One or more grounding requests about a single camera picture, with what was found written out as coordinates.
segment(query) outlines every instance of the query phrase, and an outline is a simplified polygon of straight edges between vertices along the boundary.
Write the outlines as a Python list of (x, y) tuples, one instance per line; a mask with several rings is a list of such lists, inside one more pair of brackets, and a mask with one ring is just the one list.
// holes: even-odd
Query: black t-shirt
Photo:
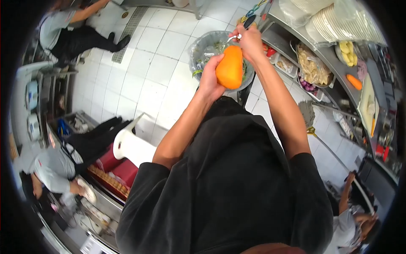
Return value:
[(123, 254), (323, 253), (333, 214), (311, 154), (286, 160), (260, 116), (213, 117), (172, 170), (141, 164), (116, 232)]

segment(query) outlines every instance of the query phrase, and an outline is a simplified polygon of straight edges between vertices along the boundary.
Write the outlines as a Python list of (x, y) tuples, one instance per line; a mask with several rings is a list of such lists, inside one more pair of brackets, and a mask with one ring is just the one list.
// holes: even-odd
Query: white tiled floor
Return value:
[[(73, 110), (84, 110), (96, 121), (102, 122), (114, 115), (133, 119), (145, 112), (136, 125), (137, 136), (158, 145), (173, 126), (193, 97), (198, 81), (191, 77), (188, 48), (199, 36), (212, 30), (235, 28), (236, 20), (246, 14), (258, 0), (208, 1), (200, 11), (203, 17), (171, 9), (148, 8), (134, 32), (123, 57), (114, 63), (112, 54), (93, 49), (85, 64), (78, 66), (73, 89)], [(91, 17), (88, 24), (107, 37), (116, 32), (121, 36), (129, 17), (121, 19), (122, 10), (108, 4), (100, 16)], [(310, 99), (296, 84), (281, 74), (286, 87), (296, 102)], [(262, 115), (277, 137), (269, 112), (265, 93), (258, 78), (255, 79), (246, 103), (246, 110)], [(356, 169), (356, 156), (363, 151), (342, 139), (339, 128), (328, 112), (315, 107), (314, 127), (320, 138), (343, 160), (350, 169)], [(337, 160), (309, 136), (309, 144), (320, 175), (341, 185), (347, 173)]]

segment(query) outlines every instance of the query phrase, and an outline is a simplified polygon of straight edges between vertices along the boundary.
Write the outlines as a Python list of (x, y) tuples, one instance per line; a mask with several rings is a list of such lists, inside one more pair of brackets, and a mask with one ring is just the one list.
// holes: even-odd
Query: floor drain grate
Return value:
[[(126, 35), (132, 36), (134, 34), (135, 29), (137, 28), (138, 24), (140, 23), (140, 21), (143, 18), (147, 9), (148, 9), (148, 7), (137, 7), (137, 9), (135, 9), (130, 20), (128, 21), (127, 25), (124, 28), (124, 31), (120, 37), (120, 40), (123, 39)], [(115, 52), (113, 54), (113, 57), (111, 58), (111, 61), (113, 61), (115, 63), (121, 63), (126, 49), (127, 49), (127, 46), (125, 46), (122, 50)]]

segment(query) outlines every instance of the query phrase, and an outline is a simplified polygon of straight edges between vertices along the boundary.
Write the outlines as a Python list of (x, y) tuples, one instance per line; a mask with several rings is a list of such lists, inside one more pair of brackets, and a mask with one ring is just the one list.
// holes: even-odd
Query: butternut squash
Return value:
[(217, 82), (228, 89), (237, 89), (241, 86), (242, 75), (242, 50), (236, 45), (228, 46), (216, 68)]

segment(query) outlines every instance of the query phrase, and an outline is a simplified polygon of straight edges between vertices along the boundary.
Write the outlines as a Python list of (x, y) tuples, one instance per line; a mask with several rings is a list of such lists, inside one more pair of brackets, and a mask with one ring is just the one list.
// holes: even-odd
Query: mop handle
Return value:
[[(324, 143), (315, 133), (309, 133), (310, 135), (315, 136), (323, 145), (325, 148), (327, 148), (327, 150), (330, 151), (330, 153), (338, 160), (338, 162), (340, 162), (340, 164), (347, 170), (348, 173), (350, 173), (351, 171), (347, 168), (347, 166), (340, 160), (340, 158), (338, 158), (338, 156), (335, 154), (335, 152), (333, 152), (333, 150), (331, 150), (328, 145), (326, 143)], [(375, 210), (372, 207), (371, 202), (369, 201), (369, 198), (367, 197), (367, 194), (365, 194), (364, 190), (362, 189), (361, 185), (358, 183), (358, 181), (354, 178), (354, 183), (355, 185), (358, 187), (359, 191), (361, 192), (362, 196), (364, 197), (365, 201), (367, 202), (367, 205), (369, 207), (369, 210), (371, 211), (371, 215), (375, 214)]]

